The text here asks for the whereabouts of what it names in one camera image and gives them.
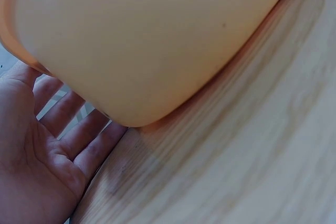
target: wooden table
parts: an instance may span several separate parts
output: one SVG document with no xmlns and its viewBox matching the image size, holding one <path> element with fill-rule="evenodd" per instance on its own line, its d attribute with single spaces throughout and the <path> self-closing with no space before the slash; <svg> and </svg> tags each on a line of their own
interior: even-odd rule
<svg viewBox="0 0 336 224">
<path fill-rule="evenodd" d="M 281 0 L 235 59 L 130 129 L 72 223 L 336 223 L 336 0 Z"/>
</svg>

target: light wood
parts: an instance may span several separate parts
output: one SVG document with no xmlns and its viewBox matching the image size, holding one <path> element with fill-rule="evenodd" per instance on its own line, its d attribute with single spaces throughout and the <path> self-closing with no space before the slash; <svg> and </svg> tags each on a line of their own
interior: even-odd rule
<svg viewBox="0 0 336 224">
<path fill-rule="evenodd" d="M 128 130 L 72 223 L 336 223 L 335 68 L 336 0 L 281 0 L 194 98 Z"/>
</svg>

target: skin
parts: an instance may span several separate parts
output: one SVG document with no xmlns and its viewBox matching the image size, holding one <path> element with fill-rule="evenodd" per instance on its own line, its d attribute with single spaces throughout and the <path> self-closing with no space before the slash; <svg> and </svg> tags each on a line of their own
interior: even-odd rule
<svg viewBox="0 0 336 224">
<path fill-rule="evenodd" d="M 69 92 L 36 115 L 62 83 L 23 63 L 0 79 L 0 223 L 63 223 L 126 128 L 94 110 L 60 140 L 84 104 Z"/>
</svg>

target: finger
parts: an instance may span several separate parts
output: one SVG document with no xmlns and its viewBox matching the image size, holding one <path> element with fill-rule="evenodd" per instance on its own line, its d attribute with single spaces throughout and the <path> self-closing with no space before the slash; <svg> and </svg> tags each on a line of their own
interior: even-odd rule
<svg viewBox="0 0 336 224">
<path fill-rule="evenodd" d="M 40 123 L 43 124 L 54 137 L 58 137 L 84 105 L 84 102 L 83 98 L 70 91 L 51 107 L 41 118 Z"/>
<path fill-rule="evenodd" d="M 93 110 L 85 119 L 61 138 L 59 141 L 61 149 L 73 161 L 97 137 L 108 122 L 109 119 L 106 116 L 98 110 Z"/>
<path fill-rule="evenodd" d="M 18 61 L 11 69 L 9 69 L 2 77 L 2 80 L 18 80 L 33 89 L 36 79 L 41 73 Z"/>
<path fill-rule="evenodd" d="M 116 123 L 109 124 L 73 161 L 90 181 L 98 167 L 104 162 L 127 128 Z"/>
<path fill-rule="evenodd" d="M 39 80 L 34 86 L 35 109 L 34 114 L 38 115 L 47 102 L 63 86 L 63 83 L 53 77 L 46 76 Z"/>
</svg>

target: wood grain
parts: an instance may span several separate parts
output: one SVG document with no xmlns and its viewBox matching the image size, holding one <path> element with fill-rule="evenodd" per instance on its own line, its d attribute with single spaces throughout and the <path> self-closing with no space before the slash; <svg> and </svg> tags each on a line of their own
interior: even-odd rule
<svg viewBox="0 0 336 224">
<path fill-rule="evenodd" d="M 235 59 L 130 129 L 71 223 L 336 223 L 336 0 L 281 0 Z"/>
</svg>

